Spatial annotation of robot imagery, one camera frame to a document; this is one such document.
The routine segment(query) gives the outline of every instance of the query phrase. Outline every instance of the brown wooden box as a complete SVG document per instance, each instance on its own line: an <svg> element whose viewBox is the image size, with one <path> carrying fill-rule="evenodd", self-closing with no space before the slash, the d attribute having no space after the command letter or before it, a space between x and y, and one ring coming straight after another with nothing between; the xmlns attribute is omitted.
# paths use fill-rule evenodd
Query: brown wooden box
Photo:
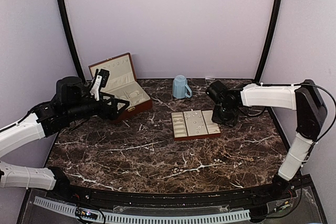
<svg viewBox="0 0 336 224"><path fill-rule="evenodd" d="M136 80L132 57L129 52L90 65L89 69L92 77L96 73L96 69L101 68L110 71L106 87L102 88L101 91L113 94L116 98L130 101L129 107L114 123L130 118L140 112L150 110L153 107L152 99Z"/></svg>

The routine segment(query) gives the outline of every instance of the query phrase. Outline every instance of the light blue cup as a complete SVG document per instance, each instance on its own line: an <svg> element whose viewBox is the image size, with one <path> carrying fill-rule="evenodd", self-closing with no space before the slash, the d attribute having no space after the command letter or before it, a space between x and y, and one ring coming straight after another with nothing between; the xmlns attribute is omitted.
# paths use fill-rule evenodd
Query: light blue cup
<svg viewBox="0 0 336 224"><path fill-rule="evenodd" d="M188 86L188 81L184 76L176 76L173 82L173 97L182 99L190 98L193 92Z"/></svg>

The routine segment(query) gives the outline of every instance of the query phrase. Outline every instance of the marble table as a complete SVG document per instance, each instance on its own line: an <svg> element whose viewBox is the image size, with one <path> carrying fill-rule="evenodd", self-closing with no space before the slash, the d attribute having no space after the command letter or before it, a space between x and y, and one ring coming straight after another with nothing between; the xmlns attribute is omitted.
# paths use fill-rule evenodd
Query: marble table
<svg viewBox="0 0 336 224"><path fill-rule="evenodd" d="M231 88L250 81L223 82ZM63 130L47 166L61 167L73 185L132 193L201 193L270 183L286 149L268 112L240 116L235 127L221 125L221 137L175 142L171 113L211 110L214 102L205 94L212 81L189 80L193 97L183 100L172 97L172 83L139 80L153 99L150 111L115 125L95 117Z"/></svg>

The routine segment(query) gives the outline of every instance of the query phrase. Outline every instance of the lavender wall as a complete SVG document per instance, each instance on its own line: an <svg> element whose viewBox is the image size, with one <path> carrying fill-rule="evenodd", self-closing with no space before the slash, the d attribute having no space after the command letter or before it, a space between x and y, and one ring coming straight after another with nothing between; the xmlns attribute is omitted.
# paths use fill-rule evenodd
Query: lavender wall
<svg viewBox="0 0 336 224"><path fill-rule="evenodd" d="M277 29L262 78L265 83L312 79L336 96L336 0L282 0ZM335 109L323 94L329 110ZM294 112L275 110L289 139L296 128ZM336 127L314 149L304 167L317 187L329 223L336 223Z"/></svg>
<svg viewBox="0 0 336 224"><path fill-rule="evenodd" d="M75 75L56 0L0 0L0 128L55 94ZM35 141L2 158L43 167L54 138ZM0 189L1 223L16 223L25 189Z"/></svg>
<svg viewBox="0 0 336 224"><path fill-rule="evenodd" d="M254 78L274 0L66 0L83 65L125 52L138 78Z"/></svg>

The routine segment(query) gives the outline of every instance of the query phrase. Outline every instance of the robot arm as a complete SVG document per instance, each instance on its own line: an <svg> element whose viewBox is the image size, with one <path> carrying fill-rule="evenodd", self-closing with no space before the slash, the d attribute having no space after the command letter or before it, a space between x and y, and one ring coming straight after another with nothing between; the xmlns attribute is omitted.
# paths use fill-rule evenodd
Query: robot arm
<svg viewBox="0 0 336 224"><path fill-rule="evenodd" d="M215 101L212 120L234 126L239 107L272 106L297 111L296 136L291 148L274 176L274 194L285 190L310 154L327 117L326 105L312 80L300 84L262 85L248 84L227 89L220 81L212 83L206 93Z"/></svg>
<svg viewBox="0 0 336 224"><path fill-rule="evenodd" d="M49 137L69 127L75 120L88 119L94 115L102 119L117 119L129 106L129 101L100 92L108 76L106 70L97 71L89 89L78 77L57 81L56 95L51 101L33 107L24 118L0 130L0 159L29 142ZM53 190L68 184L69 180L57 167L29 168L0 162L0 187Z"/></svg>

